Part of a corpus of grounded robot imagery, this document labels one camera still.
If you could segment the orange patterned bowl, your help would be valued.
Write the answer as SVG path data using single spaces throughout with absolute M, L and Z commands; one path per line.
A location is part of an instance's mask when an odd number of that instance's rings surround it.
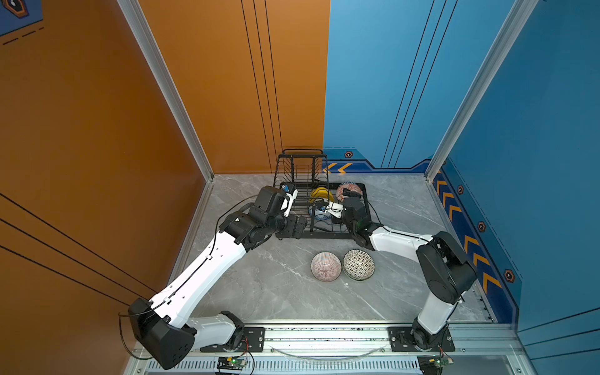
M 356 194 L 363 194 L 363 190 L 361 189 L 361 187 L 359 187 L 358 184 L 353 182 L 344 182 L 338 186 L 336 191 L 336 198 L 341 203 L 346 198 L 355 196 Z

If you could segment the yellow bowl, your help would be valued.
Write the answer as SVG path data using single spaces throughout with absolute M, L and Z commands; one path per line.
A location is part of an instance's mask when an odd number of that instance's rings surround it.
M 311 191 L 309 196 L 310 203 L 333 202 L 334 200 L 333 193 L 327 187 L 317 187 Z

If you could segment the pink striped bowl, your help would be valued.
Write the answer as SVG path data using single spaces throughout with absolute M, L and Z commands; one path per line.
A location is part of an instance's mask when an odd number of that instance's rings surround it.
M 312 275 L 323 282 L 335 281 L 342 272 L 340 259 L 331 252 L 320 252 L 316 254 L 310 264 Z

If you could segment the brown patterned bowl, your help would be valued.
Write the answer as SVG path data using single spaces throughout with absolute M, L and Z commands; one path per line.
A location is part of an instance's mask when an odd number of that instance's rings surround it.
M 376 270 L 372 256 L 360 249 L 348 251 L 342 259 L 345 274 L 354 281 L 366 281 Z

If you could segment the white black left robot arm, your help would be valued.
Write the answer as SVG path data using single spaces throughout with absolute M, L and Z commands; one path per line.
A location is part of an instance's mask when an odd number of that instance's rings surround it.
M 164 370 L 176 367 L 197 348 L 242 346 L 245 325 L 232 312 L 191 321 L 196 306 L 224 273 L 275 234 L 300 238 L 306 219 L 292 214 L 298 190 L 291 184 L 262 187 L 222 214 L 214 237 L 200 255 L 161 292 L 138 298 L 125 317 L 136 340 Z

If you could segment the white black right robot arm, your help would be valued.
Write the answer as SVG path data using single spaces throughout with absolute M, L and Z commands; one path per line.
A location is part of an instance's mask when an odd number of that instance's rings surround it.
M 359 246 L 420 265 L 429 295 L 412 323 L 412 343 L 420 351 L 441 347 L 448 334 L 449 318 L 478 279 L 476 267 L 462 246 L 445 231 L 410 234 L 377 223 L 358 196 L 345 198 L 342 206 L 342 222 Z

